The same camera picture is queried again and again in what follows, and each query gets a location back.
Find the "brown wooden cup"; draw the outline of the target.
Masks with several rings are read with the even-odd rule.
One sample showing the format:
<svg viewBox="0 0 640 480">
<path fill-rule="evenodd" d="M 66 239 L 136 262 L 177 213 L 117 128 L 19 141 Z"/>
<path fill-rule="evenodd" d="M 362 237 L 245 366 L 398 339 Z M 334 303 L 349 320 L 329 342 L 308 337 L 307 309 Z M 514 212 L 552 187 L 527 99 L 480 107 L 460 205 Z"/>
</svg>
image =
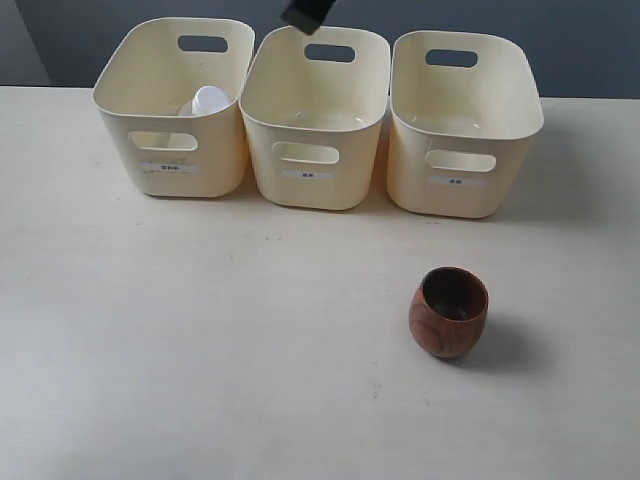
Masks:
<svg viewBox="0 0 640 480">
<path fill-rule="evenodd" d="M 425 275 L 409 307 L 409 330 L 417 344 L 436 358 L 468 354 L 483 334 L 489 307 L 484 283 L 452 266 Z"/>
</svg>

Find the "clear plastic bottle white cap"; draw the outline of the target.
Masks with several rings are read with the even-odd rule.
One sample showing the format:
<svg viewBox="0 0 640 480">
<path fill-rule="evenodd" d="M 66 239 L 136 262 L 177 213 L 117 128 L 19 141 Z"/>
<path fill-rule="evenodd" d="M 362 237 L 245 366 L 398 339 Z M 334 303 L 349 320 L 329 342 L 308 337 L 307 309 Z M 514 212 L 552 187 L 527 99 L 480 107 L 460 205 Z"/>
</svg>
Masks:
<svg viewBox="0 0 640 480">
<path fill-rule="evenodd" d="M 173 112 L 174 116 L 206 116 L 219 113 L 231 105 L 226 92 L 214 85 L 200 87 L 193 97 Z M 198 147 L 197 140 L 185 133 L 151 133 L 145 148 L 192 151 Z"/>
</svg>

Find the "middle cream plastic bin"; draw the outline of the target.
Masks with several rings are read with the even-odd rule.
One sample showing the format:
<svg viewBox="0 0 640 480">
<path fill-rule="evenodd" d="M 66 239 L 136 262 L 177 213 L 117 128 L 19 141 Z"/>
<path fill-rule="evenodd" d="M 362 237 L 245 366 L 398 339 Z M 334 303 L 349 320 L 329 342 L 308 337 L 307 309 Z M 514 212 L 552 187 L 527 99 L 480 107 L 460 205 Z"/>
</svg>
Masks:
<svg viewBox="0 0 640 480">
<path fill-rule="evenodd" d="M 347 210 L 369 191 L 387 108 L 391 51 L 371 31 L 325 26 L 267 34 L 239 97 L 261 195 Z"/>
</svg>

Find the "left cream plastic bin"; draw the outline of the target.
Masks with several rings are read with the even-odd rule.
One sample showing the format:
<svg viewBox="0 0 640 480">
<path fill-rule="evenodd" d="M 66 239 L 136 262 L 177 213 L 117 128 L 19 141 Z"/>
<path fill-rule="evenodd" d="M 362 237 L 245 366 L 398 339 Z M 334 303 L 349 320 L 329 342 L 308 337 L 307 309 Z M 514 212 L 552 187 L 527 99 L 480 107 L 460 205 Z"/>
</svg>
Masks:
<svg viewBox="0 0 640 480">
<path fill-rule="evenodd" d="M 125 170 L 144 194 L 216 198 L 243 181 L 249 151 L 238 98 L 255 46 L 253 28 L 219 18 L 164 17 L 131 29 L 104 67 L 93 101 Z M 216 114 L 173 112 L 202 86 L 231 105 Z M 192 135 L 192 151 L 145 148 L 151 133 Z"/>
</svg>

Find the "cream plastic bin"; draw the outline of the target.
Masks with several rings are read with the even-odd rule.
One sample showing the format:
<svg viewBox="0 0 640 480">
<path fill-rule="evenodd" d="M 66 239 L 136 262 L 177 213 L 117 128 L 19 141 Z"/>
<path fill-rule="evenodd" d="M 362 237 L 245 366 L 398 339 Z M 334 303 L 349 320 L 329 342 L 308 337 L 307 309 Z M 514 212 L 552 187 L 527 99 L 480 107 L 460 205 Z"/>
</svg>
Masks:
<svg viewBox="0 0 640 480">
<path fill-rule="evenodd" d="M 255 46 L 253 28 L 219 18 L 164 17 L 131 29 L 104 67 L 93 101 L 125 170 L 144 194 L 216 198 L 243 181 L 249 151 L 238 98 Z M 202 86 L 231 105 L 216 114 L 173 112 Z M 192 151 L 145 148 L 151 133 L 192 135 Z"/>
<path fill-rule="evenodd" d="M 239 97 L 261 195 L 347 210 L 369 191 L 387 108 L 391 51 L 371 31 L 325 26 L 267 34 Z"/>
<path fill-rule="evenodd" d="M 494 35 L 413 31 L 393 47 L 387 192 L 413 213 L 494 214 L 544 125 L 529 61 Z"/>
</svg>

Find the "right cream plastic bin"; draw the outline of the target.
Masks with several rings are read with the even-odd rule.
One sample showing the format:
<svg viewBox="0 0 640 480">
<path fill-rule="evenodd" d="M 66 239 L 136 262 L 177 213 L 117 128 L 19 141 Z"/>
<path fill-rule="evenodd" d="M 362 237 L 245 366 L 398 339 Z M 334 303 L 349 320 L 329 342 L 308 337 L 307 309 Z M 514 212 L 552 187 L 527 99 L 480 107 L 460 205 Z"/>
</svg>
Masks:
<svg viewBox="0 0 640 480">
<path fill-rule="evenodd" d="M 413 213 L 494 214 L 544 125 L 529 61 L 494 35 L 413 31 L 393 47 L 387 192 Z"/>
</svg>

